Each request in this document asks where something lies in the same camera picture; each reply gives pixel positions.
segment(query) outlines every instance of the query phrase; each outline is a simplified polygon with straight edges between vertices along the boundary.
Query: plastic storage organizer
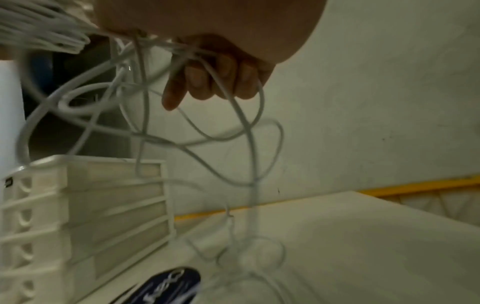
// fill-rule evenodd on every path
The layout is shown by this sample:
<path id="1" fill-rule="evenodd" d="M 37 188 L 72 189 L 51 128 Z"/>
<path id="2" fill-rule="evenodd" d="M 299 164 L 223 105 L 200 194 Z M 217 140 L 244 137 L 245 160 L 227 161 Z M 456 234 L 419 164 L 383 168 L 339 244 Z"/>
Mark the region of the plastic storage organizer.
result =
<path id="1" fill-rule="evenodd" d="M 162 161 L 52 156 L 4 181 L 0 300 L 74 303 L 175 237 Z"/>

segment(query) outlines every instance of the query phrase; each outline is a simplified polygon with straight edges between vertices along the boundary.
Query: white table surface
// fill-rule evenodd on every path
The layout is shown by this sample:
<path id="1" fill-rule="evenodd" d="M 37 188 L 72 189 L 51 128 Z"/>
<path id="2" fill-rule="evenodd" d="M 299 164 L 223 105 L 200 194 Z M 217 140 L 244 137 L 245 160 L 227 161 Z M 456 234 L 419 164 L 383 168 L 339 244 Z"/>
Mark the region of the white table surface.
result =
<path id="1" fill-rule="evenodd" d="M 239 229 L 246 214 L 246 210 L 233 212 Z M 355 192 L 263 206 L 258 215 L 260 234 L 286 246 L 280 280 L 296 289 L 300 281 L 289 274 L 293 269 L 323 303 L 480 303 L 480 229 L 475 226 Z M 220 217 L 206 219 L 187 234 L 210 227 Z M 214 254 L 226 241 L 222 231 L 196 243 Z M 202 279 L 218 272 L 214 264 L 200 261 L 178 242 L 155 252 L 81 304 L 107 304 L 133 284 L 177 266 L 197 268 Z M 236 300 L 210 303 L 240 303 L 245 296 L 255 297 L 233 291 L 229 296 Z M 300 293 L 295 299 L 313 302 Z"/>

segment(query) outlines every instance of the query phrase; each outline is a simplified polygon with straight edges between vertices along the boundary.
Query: tangled wires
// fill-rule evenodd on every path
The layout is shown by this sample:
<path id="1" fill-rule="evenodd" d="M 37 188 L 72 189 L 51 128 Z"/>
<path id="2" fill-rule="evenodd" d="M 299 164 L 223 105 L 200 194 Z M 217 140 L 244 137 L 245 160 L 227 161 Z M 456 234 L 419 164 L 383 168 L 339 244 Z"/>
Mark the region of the tangled wires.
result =
<path id="1" fill-rule="evenodd" d="M 273 168 L 283 145 L 284 132 L 282 126 L 274 120 L 261 121 L 261 117 L 265 107 L 265 96 L 261 83 L 258 83 L 260 103 L 258 113 L 249 122 L 240 108 L 239 104 L 233 97 L 232 93 L 226 89 L 216 71 L 210 66 L 204 57 L 215 56 L 215 53 L 205 50 L 199 50 L 191 46 L 168 43 L 156 38 L 143 39 L 136 35 L 124 36 L 110 32 L 103 31 L 83 21 L 80 18 L 73 17 L 66 12 L 68 7 L 65 3 L 73 4 L 68 1 L 53 1 L 53 0 L 3 0 L 0 4 L 0 44 L 12 47 L 15 52 L 15 57 L 19 65 L 20 75 L 22 77 L 23 86 L 29 91 L 30 95 L 38 102 L 38 107 L 27 118 L 25 126 L 20 132 L 16 142 L 16 154 L 26 168 L 36 170 L 30 165 L 28 154 L 29 138 L 35 130 L 40 120 L 48 113 L 53 113 L 62 120 L 83 128 L 83 133 L 68 151 L 69 155 L 77 154 L 84 146 L 92 132 L 100 132 L 112 136 L 124 138 L 139 139 L 140 149 L 136 156 L 135 170 L 139 178 L 142 178 L 141 159 L 146 144 L 156 145 L 162 148 L 175 148 L 195 159 L 199 164 L 205 167 L 206 170 L 218 177 L 220 180 L 238 187 L 248 187 L 250 189 L 250 199 L 248 206 L 248 224 L 246 238 L 241 241 L 234 234 L 233 217 L 230 214 L 228 204 L 224 204 L 225 221 L 228 223 L 229 230 L 229 245 L 222 250 L 214 258 L 206 258 L 201 251 L 189 239 L 187 244 L 205 261 L 216 260 L 217 263 L 226 252 L 233 252 L 234 256 L 240 259 L 243 252 L 249 247 L 251 242 L 255 239 L 263 239 L 274 243 L 281 251 L 281 259 L 276 267 L 279 267 L 285 259 L 285 248 L 280 243 L 270 240 L 265 237 L 257 236 L 257 214 L 254 207 L 258 203 L 258 184 Z M 115 54 L 110 60 L 82 73 L 73 78 L 64 85 L 60 86 L 49 96 L 45 96 L 41 90 L 35 85 L 30 77 L 28 70 L 28 49 L 50 50 L 55 52 L 66 52 L 77 54 L 83 47 L 89 43 L 88 36 L 90 34 L 107 36 L 115 42 L 118 46 L 118 54 Z M 178 60 L 171 65 L 153 73 L 147 77 L 144 63 L 144 52 L 153 47 L 161 47 L 174 54 L 179 55 Z M 149 134 L 149 116 L 150 116 L 150 93 L 160 95 L 160 93 L 152 91 L 150 85 L 158 79 L 165 77 L 168 73 L 177 72 L 188 60 L 196 60 L 200 62 L 205 69 L 210 73 L 213 80 L 218 84 L 219 88 L 229 100 L 233 110 L 235 111 L 241 128 L 233 129 L 223 132 L 216 136 L 210 136 L 200 130 L 194 122 L 187 116 L 185 112 L 180 110 L 181 115 L 187 122 L 200 134 L 203 139 L 188 141 L 188 142 L 174 142 L 166 138 L 153 136 Z M 130 72 L 132 62 L 136 61 L 139 68 L 141 78 L 140 83 L 127 82 L 127 76 Z M 95 83 L 84 85 L 94 77 L 110 70 L 115 69 L 116 76 L 111 82 Z M 96 102 L 73 107 L 70 105 L 71 101 L 81 94 L 105 89 L 103 96 Z M 142 95 L 143 102 L 143 121 L 140 126 L 137 126 L 129 117 L 124 106 L 125 103 L 135 94 Z M 129 129 L 123 130 L 111 126 L 98 124 L 98 119 L 101 113 L 120 108 L 125 120 L 128 122 Z M 265 172 L 260 172 L 259 161 L 257 155 L 257 146 L 252 132 L 253 127 L 260 125 L 274 125 L 280 132 L 280 141 L 278 143 L 276 154 Z M 198 155 L 196 155 L 190 148 L 212 142 L 226 142 L 234 140 L 240 136 L 245 135 L 248 141 L 249 157 L 250 157 L 250 171 L 251 177 L 249 181 L 237 181 L 228 178 L 216 171 L 211 165 L 206 163 Z M 204 191 L 196 184 L 178 180 L 165 180 L 168 183 L 180 184 L 192 187 L 196 190 Z M 229 280 L 241 280 L 255 278 L 266 283 L 283 303 L 290 303 L 291 300 L 284 288 L 278 284 L 273 278 L 264 273 L 265 269 L 238 269 L 239 272 L 234 276 L 229 275 Z M 219 283 L 219 279 L 226 280 L 225 276 L 218 276 L 213 281 L 215 284 Z M 180 304 L 189 298 L 190 295 L 203 290 L 202 286 L 195 286 L 186 294 L 174 300 L 174 303 Z"/>

